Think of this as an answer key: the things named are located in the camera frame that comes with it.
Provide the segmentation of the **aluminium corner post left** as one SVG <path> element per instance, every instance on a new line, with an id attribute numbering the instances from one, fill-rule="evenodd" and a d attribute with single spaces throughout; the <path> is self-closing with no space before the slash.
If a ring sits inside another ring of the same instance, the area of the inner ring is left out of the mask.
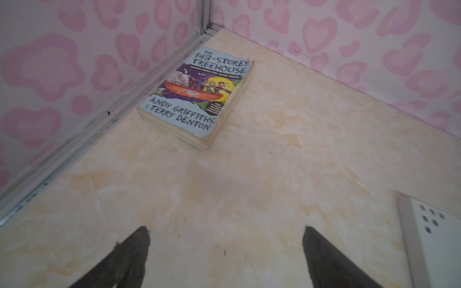
<path id="1" fill-rule="evenodd" d="M 204 34 L 212 26 L 213 2 L 213 0 L 198 0 L 198 28 L 201 34 Z"/>

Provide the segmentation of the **aluminium floor edge rail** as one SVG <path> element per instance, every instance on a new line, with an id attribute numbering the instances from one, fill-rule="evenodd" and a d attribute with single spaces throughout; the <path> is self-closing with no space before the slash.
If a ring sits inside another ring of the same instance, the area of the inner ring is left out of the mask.
<path id="1" fill-rule="evenodd" d="M 95 117 L 84 122 L 67 139 L 57 143 L 40 157 L 24 176 L 4 190 L 6 195 L 1 198 L 1 227 L 3 228 L 24 210 L 32 200 L 129 114 L 146 97 L 147 89 L 160 84 L 167 74 L 179 67 L 194 50 L 203 46 L 222 29 L 222 26 L 212 24 L 206 31 L 200 31 L 176 52 L 154 66 L 150 72 Z"/>

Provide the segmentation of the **colourful paperback book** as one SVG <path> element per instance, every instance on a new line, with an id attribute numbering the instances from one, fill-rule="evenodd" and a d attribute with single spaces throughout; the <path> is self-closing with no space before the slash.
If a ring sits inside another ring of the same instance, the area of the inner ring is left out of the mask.
<path id="1" fill-rule="evenodd" d="M 143 119 L 202 151 L 212 144 L 234 100 L 246 89 L 254 62 L 201 47 L 138 107 Z"/>

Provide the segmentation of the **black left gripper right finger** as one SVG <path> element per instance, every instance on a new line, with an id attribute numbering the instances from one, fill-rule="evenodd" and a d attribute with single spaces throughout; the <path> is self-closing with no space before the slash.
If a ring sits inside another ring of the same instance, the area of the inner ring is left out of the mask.
<path id="1" fill-rule="evenodd" d="M 312 226 L 305 228 L 303 250 L 314 288 L 381 286 Z"/>

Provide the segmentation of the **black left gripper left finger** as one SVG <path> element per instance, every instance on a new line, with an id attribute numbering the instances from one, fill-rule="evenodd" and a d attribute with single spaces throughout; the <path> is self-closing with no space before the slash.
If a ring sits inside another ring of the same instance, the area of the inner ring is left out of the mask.
<path id="1" fill-rule="evenodd" d="M 72 288 L 140 288 L 150 247 L 146 226 L 137 228 L 122 243 L 117 243 L 101 262 L 88 271 Z"/>

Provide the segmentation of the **grey and black file folder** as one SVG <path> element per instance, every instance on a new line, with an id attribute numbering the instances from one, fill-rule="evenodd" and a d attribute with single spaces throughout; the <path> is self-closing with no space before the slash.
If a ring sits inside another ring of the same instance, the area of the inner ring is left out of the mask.
<path id="1" fill-rule="evenodd" d="M 396 193 L 412 286 L 461 286 L 461 220 L 430 204 Z"/>

